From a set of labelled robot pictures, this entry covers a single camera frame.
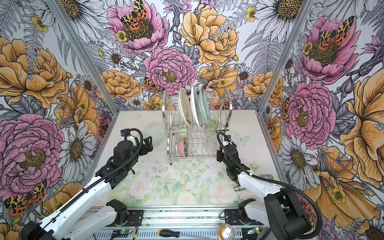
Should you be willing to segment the steel two-tier dish rack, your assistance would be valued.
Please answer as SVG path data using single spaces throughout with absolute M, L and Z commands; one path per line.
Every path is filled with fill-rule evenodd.
M 218 132 L 228 132 L 230 130 L 230 120 L 233 112 L 232 96 L 229 90 L 224 90 L 221 95 L 211 95 L 204 90 L 208 99 L 210 118 L 217 124 Z M 191 103 L 191 93 L 187 94 Z M 207 138 L 204 134 L 206 123 L 202 118 L 202 126 L 198 127 L 194 121 L 188 127 L 180 115 L 178 104 L 179 93 L 170 96 L 168 92 L 163 93 L 162 114 L 167 138 L 167 156 L 171 163 L 175 160 L 208 159 L 216 156 L 217 140 L 216 136 Z M 180 157 L 177 151 L 177 143 L 180 140 L 177 133 L 180 131 L 188 132 L 188 156 Z

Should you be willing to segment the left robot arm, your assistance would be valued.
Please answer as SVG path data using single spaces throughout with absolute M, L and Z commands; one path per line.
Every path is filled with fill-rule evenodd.
M 152 151 L 152 137 L 138 140 L 134 136 L 125 136 L 107 163 L 84 188 L 39 223 L 29 222 L 21 231 L 21 239 L 84 240 L 103 227 L 124 225 L 129 214 L 127 206 L 118 200 L 107 202 L 101 210 L 82 221 L 80 217 L 134 172 L 133 167 L 140 156 Z

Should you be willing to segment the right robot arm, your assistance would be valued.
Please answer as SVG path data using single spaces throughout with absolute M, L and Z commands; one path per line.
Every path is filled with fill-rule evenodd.
M 253 174 L 250 168 L 241 163 L 237 146 L 233 142 L 219 141 L 219 145 L 217 161 L 226 165 L 231 181 L 264 201 L 262 204 L 255 200 L 242 202 L 239 205 L 242 221 L 265 224 L 278 240 L 307 240 L 320 233 L 323 225 L 321 214 L 306 194 L 286 183 Z M 301 195 L 313 206 L 317 215 L 315 227 L 297 195 Z

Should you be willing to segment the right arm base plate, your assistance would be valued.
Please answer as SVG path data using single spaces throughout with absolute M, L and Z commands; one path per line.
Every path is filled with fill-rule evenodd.
M 225 209 L 223 214 L 220 214 L 220 219 L 232 226 L 256 226 L 262 223 L 250 220 L 245 213 L 239 213 L 239 209 Z

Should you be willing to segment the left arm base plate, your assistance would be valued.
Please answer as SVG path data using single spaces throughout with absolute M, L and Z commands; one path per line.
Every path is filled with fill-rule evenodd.
M 117 214 L 115 225 L 119 227 L 140 227 L 143 221 L 143 210 L 123 210 Z

